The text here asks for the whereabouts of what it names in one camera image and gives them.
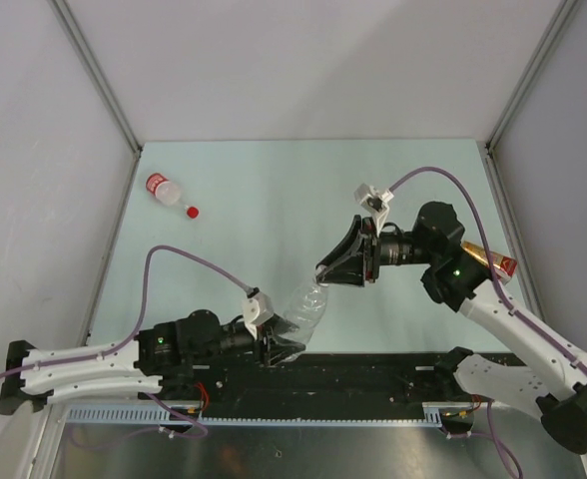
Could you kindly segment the clear plastic water bottle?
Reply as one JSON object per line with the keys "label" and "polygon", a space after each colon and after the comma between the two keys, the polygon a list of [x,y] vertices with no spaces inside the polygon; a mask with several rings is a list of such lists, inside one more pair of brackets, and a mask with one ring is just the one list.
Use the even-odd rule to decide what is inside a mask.
{"label": "clear plastic water bottle", "polygon": [[289,339],[308,346],[313,333],[324,316],[328,302],[328,286],[316,284],[312,279],[304,281],[290,297],[282,317],[299,326],[296,333],[287,334]]}

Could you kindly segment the red label plastic bottle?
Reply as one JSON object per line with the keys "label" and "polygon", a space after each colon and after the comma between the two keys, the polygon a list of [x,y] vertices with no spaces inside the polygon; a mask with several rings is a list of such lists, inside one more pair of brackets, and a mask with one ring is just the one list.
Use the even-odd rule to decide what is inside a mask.
{"label": "red label plastic bottle", "polygon": [[181,188],[161,173],[153,173],[145,181],[146,190],[162,205],[178,209],[189,219],[195,219],[200,211],[183,197]]}

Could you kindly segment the white bottle cap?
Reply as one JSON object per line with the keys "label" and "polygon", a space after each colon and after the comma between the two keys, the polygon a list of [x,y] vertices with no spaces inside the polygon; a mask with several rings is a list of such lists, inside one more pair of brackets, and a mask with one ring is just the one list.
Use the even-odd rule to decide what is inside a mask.
{"label": "white bottle cap", "polygon": [[322,264],[319,264],[314,271],[314,279],[313,280],[316,284],[319,284],[321,286],[328,286],[328,282],[326,281],[326,279],[324,277],[325,276],[324,271],[325,271],[325,266]]}

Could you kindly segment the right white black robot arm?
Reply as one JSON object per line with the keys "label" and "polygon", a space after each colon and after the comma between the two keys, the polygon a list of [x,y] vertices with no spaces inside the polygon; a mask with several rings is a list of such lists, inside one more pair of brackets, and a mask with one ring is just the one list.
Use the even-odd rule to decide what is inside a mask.
{"label": "right white black robot arm", "polygon": [[354,216],[345,237],[316,267],[321,283],[364,287],[384,266],[421,264],[428,296],[495,336],[521,360],[500,366],[462,347],[434,375],[446,400],[464,393],[495,399],[541,422],[565,449],[587,453],[587,352],[519,304],[488,265],[463,249],[464,227],[452,205],[423,205],[409,232]]}

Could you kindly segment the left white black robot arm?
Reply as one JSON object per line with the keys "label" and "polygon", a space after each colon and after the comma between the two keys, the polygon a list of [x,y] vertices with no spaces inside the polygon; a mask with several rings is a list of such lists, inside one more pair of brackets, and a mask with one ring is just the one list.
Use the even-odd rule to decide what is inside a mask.
{"label": "left white black robot arm", "polygon": [[218,359],[248,355],[264,367],[304,352],[293,339],[292,323],[274,315],[256,332],[239,319],[222,324],[207,309],[139,331],[122,348],[115,344],[42,350],[26,340],[10,343],[0,414],[14,414],[25,402],[34,411],[71,399],[155,395],[186,399],[195,386],[195,369]]}

